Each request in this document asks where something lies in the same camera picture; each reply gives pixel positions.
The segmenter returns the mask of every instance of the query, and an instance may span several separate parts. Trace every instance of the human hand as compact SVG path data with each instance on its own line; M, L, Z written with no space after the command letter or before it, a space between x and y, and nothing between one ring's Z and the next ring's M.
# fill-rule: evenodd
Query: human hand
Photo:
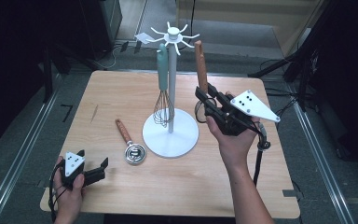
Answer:
M252 117L252 121L257 123L260 119ZM219 144L220 155L227 170L229 172L237 169L248 170L247 156L256 133L247 129L238 136L225 135L222 134L212 117L208 116L206 122L211 134Z
M56 162L59 164L63 157L60 156ZM54 223L73 223L80 213L83 202L84 175L75 178L73 189L69 190L62 185L61 170L58 169L54 175L54 190L58 198L58 215Z

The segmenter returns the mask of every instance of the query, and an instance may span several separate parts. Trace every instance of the metal tea strainer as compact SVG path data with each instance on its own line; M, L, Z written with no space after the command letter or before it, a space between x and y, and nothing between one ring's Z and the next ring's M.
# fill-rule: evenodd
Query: metal tea strainer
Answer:
M123 136L124 141L127 144L127 148L124 153L124 159L129 164L139 164L141 163L146 156L145 148L140 144L133 144L129 133L127 132L126 127L120 119L116 119L116 125L120 130L121 136Z

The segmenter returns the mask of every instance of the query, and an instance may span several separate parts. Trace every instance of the utensil stand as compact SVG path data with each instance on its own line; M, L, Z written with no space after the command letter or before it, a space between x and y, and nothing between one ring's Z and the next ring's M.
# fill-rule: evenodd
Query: utensil stand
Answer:
M165 40L165 46L169 47L169 98L175 106L175 82L176 82L176 62L177 55L180 55L177 44L179 42L184 43L190 48L193 46L188 45L183 38L195 38L199 35L184 36L181 35L184 29L181 31L176 27L171 27L168 24L168 32L161 33L151 28L155 33L164 35L157 40L148 40L149 42L158 42ZM143 136L147 147L153 151L156 155L162 158L178 158L189 152L197 143L199 139L199 127L197 122L184 110L174 107L174 118L168 123L168 127L163 127L160 124L156 124L153 119L153 114L146 120Z

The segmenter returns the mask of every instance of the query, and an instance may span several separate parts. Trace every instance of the white circular base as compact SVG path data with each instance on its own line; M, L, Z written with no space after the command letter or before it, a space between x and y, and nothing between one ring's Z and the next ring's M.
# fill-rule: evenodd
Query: white circular base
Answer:
M199 126L185 111L175 108L173 132L156 124L153 115L145 122L143 135L147 147L163 158L177 158L185 155L199 139Z

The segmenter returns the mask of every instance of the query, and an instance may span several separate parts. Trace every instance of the teal whisk handle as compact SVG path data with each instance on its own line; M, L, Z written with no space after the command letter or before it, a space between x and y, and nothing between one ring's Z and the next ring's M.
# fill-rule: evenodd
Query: teal whisk handle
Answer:
M168 89L168 52L164 44L159 44L157 51L158 87L161 91Z

